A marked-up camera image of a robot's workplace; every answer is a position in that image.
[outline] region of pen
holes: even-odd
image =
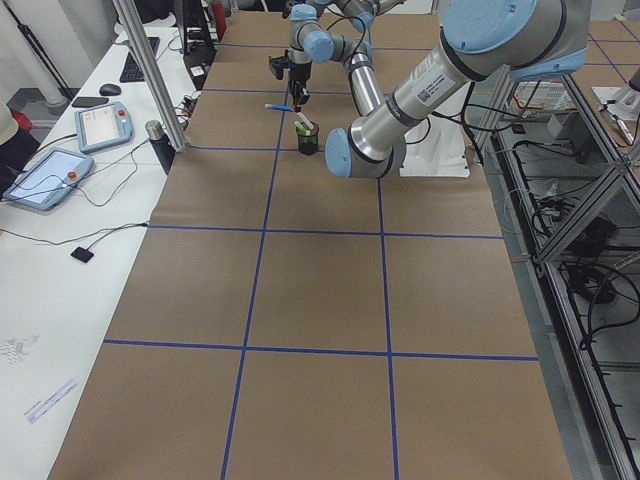
[[[634,138],[633,138],[633,135],[631,135],[631,132],[629,131],[629,129],[627,128],[627,125],[618,115],[614,114],[613,119],[616,121],[618,128],[620,128],[620,131],[622,132],[622,136],[627,142],[627,145],[632,146]]]
[[[282,112],[293,112],[293,107],[288,105],[275,105],[273,103],[265,103],[264,108],[268,108],[269,110],[280,110]]]
[[[298,114],[298,117],[300,117],[300,120],[302,120],[302,123],[304,123],[307,127],[313,130],[313,123],[311,123],[311,120],[309,120],[307,116],[302,112],[296,112],[296,113]]]

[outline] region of computer mouse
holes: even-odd
[[[114,95],[120,95],[122,93],[122,88],[119,85],[115,85],[113,83],[105,83],[100,87],[100,95],[103,97],[113,97]]]

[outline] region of label sticker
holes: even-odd
[[[434,105],[456,82],[447,75],[432,53],[411,73],[411,91],[425,107]]]
[[[71,390],[73,390],[77,386],[78,383],[75,380],[69,380],[49,398],[44,401],[37,402],[33,407],[25,412],[24,416],[27,418],[29,423],[33,425],[38,420],[40,420],[45,413],[55,407],[60,400],[66,397],[69,392],[71,392]]]

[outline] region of table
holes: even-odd
[[[287,38],[234,16],[50,478],[570,478],[482,168],[332,177],[264,109]],[[388,92],[438,24],[372,39]],[[308,87],[324,144],[348,84]]]
[[[147,32],[149,36],[161,38],[158,64],[171,99],[178,105],[184,95],[194,92],[194,87],[180,54],[167,48],[177,31],[156,27]],[[125,38],[120,36],[118,42]],[[173,41],[172,48],[177,48],[179,43],[179,40]],[[127,51],[125,46],[113,45],[79,95],[97,96],[103,83],[118,83]],[[96,152],[94,171],[110,167],[81,184],[92,200],[103,202],[137,168],[113,200],[97,208],[80,192],[74,192],[47,213],[3,203],[0,204],[0,227],[60,241],[149,219],[166,175],[149,144],[135,152],[137,166],[126,155],[147,138],[144,124],[151,119],[159,120],[159,114],[144,82],[122,84],[122,94],[113,99],[127,106],[134,136],[126,145]],[[70,107],[64,112],[45,142],[75,133],[74,111]],[[77,151],[75,140],[56,145]],[[5,428],[0,438],[1,478],[40,480],[47,477],[145,233],[145,229],[137,228],[110,235],[96,245],[95,257],[88,264],[71,258],[70,253],[77,245],[86,247],[98,237],[63,246],[46,246],[0,234],[0,352],[6,354],[0,355],[3,380],[0,423]],[[29,343],[34,337],[37,341],[24,348],[24,355],[10,361],[8,354],[15,353],[15,347],[7,341],[17,339]],[[73,387],[69,393],[30,424],[25,413],[34,406],[43,407],[44,402],[69,381],[72,383],[68,388]]]

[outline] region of grid of blue tape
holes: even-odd
[[[269,46],[257,46],[252,45],[250,47],[256,48],[282,48],[282,47],[269,47]],[[428,51],[428,49],[379,49],[379,50],[421,50]],[[225,90],[225,89],[203,89],[203,92],[227,92],[227,93],[280,93],[284,95],[284,102],[287,103],[288,92],[286,91],[260,91],[260,90]],[[349,95],[347,92],[313,92],[319,95]],[[341,231],[318,231],[318,230],[287,230],[287,229],[270,229],[268,228],[269,213],[271,209],[271,198],[273,195],[273,189],[275,185],[275,179],[278,170],[278,162],[280,152],[296,151],[295,149],[281,148],[282,136],[284,132],[284,120],[285,113],[281,113],[280,127],[278,131],[278,140],[275,148],[235,148],[235,147],[207,147],[207,146],[193,146],[194,149],[201,150],[220,150],[220,151],[272,151],[275,155],[273,170],[271,173],[271,180],[269,185],[269,193],[267,197],[267,205],[265,209],[264,220],[262,228],[228,228],[228,227],[215,227],[215,226],[173,226],[173,225],[151,225],[154,229],[180,229],[180,230],[214,230],[214,231],[236,231],[236,232],[254,232],[260,233],[260,245],[258,249],[258,259],[255,268],[255,274],[253,279],[253,286],[251,291],[251,299],[249,303],[249,311],[247,313],[247,320],[244,332],[244,338],[242,345],[222,345],[222,344],[199,344],[199,343],[178,343],[178,342],[154,342],[154,341],[138,341],[138,340],[119,340],[119,339],[105,339],[104,343],[111,345],[131,345],[131,346],[147,346],[147,347],[164,347],[164,348],[185,348],[185,349],[208,349],[208,350],[222,350],[222,351],[237,351],[240,352],[240,363],[238,367],[238,373],[236,378],[236,386],[234,391],[231,416],[229,420],[229,427],[227,431],[227,440],[225,444],[225,452],[223,458],[222,469],[220,472],[220,480],[226,479],[227,468],[229,465],[229,458],[231,453],[231,446],[233,442],[233,432],[235,426],[235,419],[238,409],[238,401],[240,398],[240,392],[242,387],[242,377],[244,373],[244,365],[246,361],[247,352],[273,352],[273,353],[296,353],[296,354],[312,354],[312,355],[345,355],[345,356],[365,356],[365,357],[386,357],[387,368],[389,377],[389,405],[390,405],[390,419],[391,419],[391,435],[392,435],[392,448],[393,448],[393,467],[394,467],[394,479],[400,479],[400,461],[398,453],[398,437],[397,437],[397,424],[396,424],[396,404],[395,404],[395,381],[393,373],[393,361],[395,358],[423,358],[423,359],[449,359],[449,360],[471,360],[471,361],[499,361],[499,362],[537,362],[538,358],[535,356],[508,356],[508,355],[466,355],[455,353],[421,353],[421,352],[394,352],[392,345],[392,322],[389,303],[388,292],[388,278],[387,278],[387,257],[386,257],[386,238],[387,237],[422,237],[422,238],[462,238],[462,239],[476,239],[476,240],[502,240],[501,236],[490,235],[459,235],[459,234],[429,234],[429,233],[395,233],[386,232],[384,228],[384,202],[381,182],[378,180],[378,210],[380,231],[378,232],[341,232]],[[253,308],[255,302],[256,291],[260,281],[260,268],[262,265],[262,258],[264,253],[265,238],[268,234],[323,234],[323,235],[364,235],[364,236],[377,236],[380,238],[380,250],[381,250],[381,262],[383,272],[383,294],[384,294],[384,310],[385,310],[385,328],[386,328],[386,351],[358,351],[358,350],[331,350],[331,349],[311,349],[311,348],[286,348],[286,347],[268,347],[268,346],[251,346],[249,345],[249,336],[251,330],[251,322],[253,319]]]
[[[633,37],[633,40],[599,40],[596,39],[591,33],[589,34],[589,40],[591,40],[596,47],[598,47],[598,50],[600,50],[600,52],[602,52],[602,54],[604,55],[604,57],[607,59],[607,63],[587,63],[587,65],[610,65],[611,67],[613,67],[613,69],[616,71],[616,73],[618,74],[618,76],[624,81],[627,82],[630,80],[630,78],[626,78],[624,76],[624,74],[620,71],[619,67],[623,67],[623,66],[638,66],[637,63],[616,63],[614,62],[611,57],[609,56],[609,54],[607,53],[606,49],[603,47],[603,44],[607,44],[607,43],[620,43],[620,44],[633,44],[638,46],[638,44],[640,44],[640,39],[638,38],[638,36],[633,33],[633,31],[627,26],[625,25],[624,22],[617,22],[620,26],[622,26],[622,28],[625,29],[625,31],[627,31],[629,33],[629,35],[631,35]]]

